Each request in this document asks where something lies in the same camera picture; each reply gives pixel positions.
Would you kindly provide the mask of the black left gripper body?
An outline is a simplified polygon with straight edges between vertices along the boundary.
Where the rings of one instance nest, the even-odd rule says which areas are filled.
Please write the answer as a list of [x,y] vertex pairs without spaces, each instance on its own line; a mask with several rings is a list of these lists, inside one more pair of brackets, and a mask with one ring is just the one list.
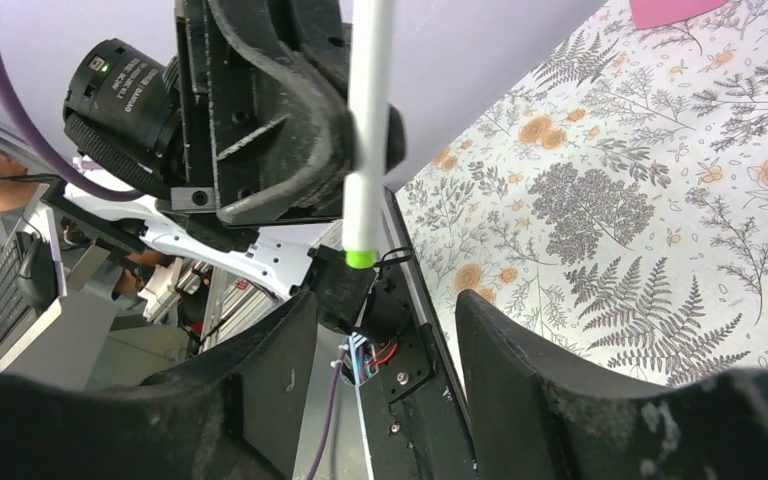
[[176,54],[93,47],[63,102],[78,150],[174,212],[228,226],[342,214],[352,166],[335,1],[179,1]]

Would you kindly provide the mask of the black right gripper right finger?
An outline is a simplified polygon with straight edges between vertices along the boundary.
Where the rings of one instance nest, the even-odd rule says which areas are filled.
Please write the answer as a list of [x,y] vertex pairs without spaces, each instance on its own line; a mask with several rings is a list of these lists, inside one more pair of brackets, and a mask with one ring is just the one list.
[[457,298],[483,479],[768,479],[768,369],[679,388],[621,375]]

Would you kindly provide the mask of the white pen green tip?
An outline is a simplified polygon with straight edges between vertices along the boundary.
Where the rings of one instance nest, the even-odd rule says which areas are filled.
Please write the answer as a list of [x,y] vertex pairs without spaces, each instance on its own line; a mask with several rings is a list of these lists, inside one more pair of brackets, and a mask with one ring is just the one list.
[[342,245],[346,264],[372,267],[382,233],[381,201],[386,166],[392,37],[392,1],[356,1],[348,81],[354,131],[354,167],[346,176]]

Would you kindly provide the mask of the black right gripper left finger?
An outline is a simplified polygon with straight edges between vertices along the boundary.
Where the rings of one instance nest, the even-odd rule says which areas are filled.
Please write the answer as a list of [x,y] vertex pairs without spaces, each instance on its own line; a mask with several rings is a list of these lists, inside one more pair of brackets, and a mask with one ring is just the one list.
[[304,291],[140,385],[0,375],[0,479],[289,479],[316,348]]

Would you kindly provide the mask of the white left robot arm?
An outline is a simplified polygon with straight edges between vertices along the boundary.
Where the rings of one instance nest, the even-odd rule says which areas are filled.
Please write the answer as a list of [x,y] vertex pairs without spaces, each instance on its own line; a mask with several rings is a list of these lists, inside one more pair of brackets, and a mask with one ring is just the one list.
[[149,248],[282,297],[312,286],[320,318],[349,330],[377,259],[382,182],[406,150],[386,102],[392,9],[367,10],[357,52],[336,1],[180,1],[165,63],[101,41],[63,103],[91,188],[58,186],[45,203],[124,268]]

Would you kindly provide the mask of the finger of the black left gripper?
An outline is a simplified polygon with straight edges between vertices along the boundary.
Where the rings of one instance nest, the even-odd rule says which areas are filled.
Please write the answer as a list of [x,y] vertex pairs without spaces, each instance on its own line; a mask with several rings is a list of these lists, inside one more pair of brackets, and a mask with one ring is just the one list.
[[406,157],[406,134],[403,117],[394,106],[389,106],[386,138],[385,172],[393,171]]
[[310,209],[350,164],[349,51],[336,1],[210,1],[209,112],[218,218]]

